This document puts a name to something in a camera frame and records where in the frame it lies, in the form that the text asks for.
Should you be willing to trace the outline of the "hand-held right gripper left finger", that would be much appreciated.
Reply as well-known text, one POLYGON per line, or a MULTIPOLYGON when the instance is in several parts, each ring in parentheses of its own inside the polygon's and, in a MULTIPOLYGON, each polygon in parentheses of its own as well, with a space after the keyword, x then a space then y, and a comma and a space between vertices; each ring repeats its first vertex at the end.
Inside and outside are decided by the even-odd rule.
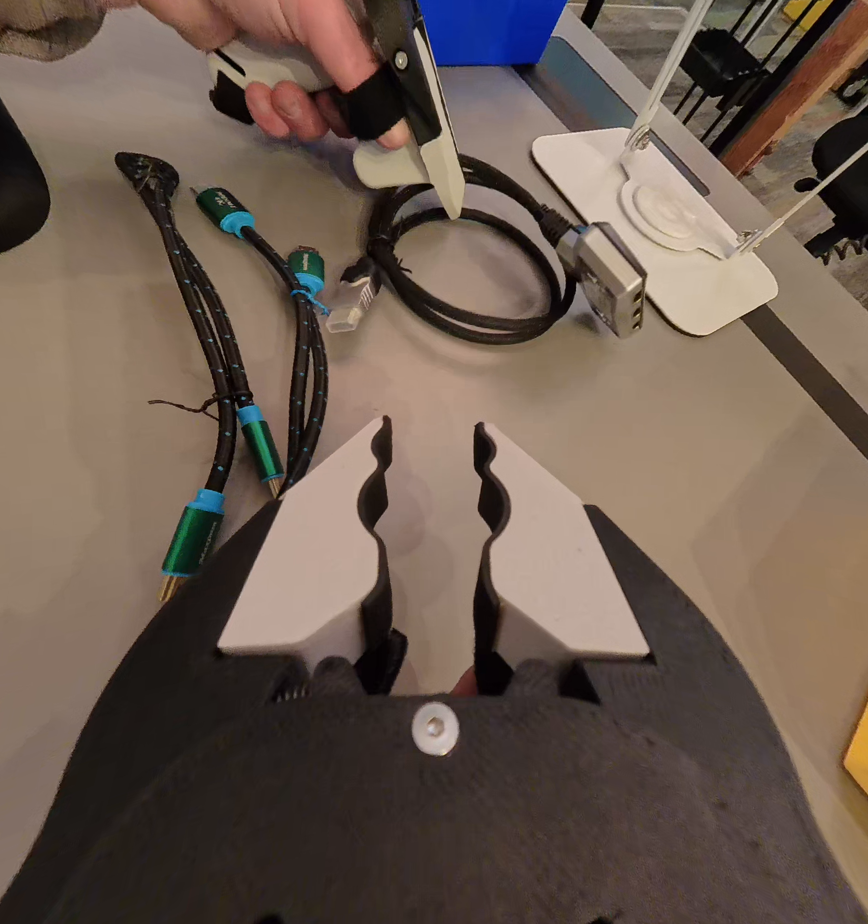
POLYGON ((293 656, 309 671, 338 657, 369 694, 392 691, 407 640, 394 628, 376 531, 392 460, 393 426, 383 415, 284 495, 221 631, 221 653, 293 656))

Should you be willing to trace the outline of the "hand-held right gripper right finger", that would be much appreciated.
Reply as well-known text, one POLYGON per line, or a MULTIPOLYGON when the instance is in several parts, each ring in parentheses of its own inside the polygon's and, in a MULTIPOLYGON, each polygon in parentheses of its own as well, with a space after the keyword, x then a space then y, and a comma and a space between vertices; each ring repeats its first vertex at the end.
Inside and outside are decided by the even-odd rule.
POLYGON ((474 676, 499 695, 528 661, 641 661, 652 649, 579 496, 498 428, 474 427, 488 528, 474 591, 474 676))

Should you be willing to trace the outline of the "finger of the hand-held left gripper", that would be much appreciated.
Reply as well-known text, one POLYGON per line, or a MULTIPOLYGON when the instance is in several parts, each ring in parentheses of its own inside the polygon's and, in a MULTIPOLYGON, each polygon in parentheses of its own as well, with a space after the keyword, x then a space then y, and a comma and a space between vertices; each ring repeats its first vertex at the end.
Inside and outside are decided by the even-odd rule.
POLYGON ((419 62, 420 89, 414 133, 428 181, 451 220, 463 210, 465 179, 444 101, 438 67, 433 58, 428 30, 418 2, 414 3, 414 42, 419 62))

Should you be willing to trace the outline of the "person's left forearm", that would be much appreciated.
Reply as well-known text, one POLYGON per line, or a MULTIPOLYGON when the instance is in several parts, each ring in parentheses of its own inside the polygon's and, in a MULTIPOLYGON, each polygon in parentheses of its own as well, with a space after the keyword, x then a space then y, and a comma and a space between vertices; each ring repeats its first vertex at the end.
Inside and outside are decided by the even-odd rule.
POLYGON ((108 12, 136 1, 0 1, 0 54, 54 62, 84 49, 108 12))

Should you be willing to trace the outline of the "person's left hand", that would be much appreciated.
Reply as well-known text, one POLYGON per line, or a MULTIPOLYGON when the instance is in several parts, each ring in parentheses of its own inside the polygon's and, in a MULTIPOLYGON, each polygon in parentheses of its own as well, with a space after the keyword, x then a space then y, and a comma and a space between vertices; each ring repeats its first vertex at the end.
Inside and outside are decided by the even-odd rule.
MULTIPOLYGON (((297 44, 311 52, 340 93, 377 73, 382 60, 365 27, 342 1, 139 1, 159 22, 199 51, 239 35, 270 47, 297 44)), ((295 83, 254 82, 244 92, 256 126, 277 139, 319 141, 333 132, 350 138, 347 120, 327 91, 311 96, 295 83)))

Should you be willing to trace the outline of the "blue plastic bin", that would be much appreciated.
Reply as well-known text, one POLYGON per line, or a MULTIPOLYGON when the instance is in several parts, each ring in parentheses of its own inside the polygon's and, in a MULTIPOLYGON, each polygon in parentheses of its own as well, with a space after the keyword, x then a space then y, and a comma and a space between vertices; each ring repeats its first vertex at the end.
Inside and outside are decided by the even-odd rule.
POLYGON ((439 66, 535 64, 566 1, 421 1, 439 66))

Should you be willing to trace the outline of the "black mouse pad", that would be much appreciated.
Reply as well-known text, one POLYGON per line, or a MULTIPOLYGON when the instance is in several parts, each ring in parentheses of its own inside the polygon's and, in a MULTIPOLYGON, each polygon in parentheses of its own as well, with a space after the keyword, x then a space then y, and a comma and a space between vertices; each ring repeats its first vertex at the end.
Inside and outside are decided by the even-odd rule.
POLYGON ((0 254, 34 237, 50 208, 46 177, 0 96, 0 254))

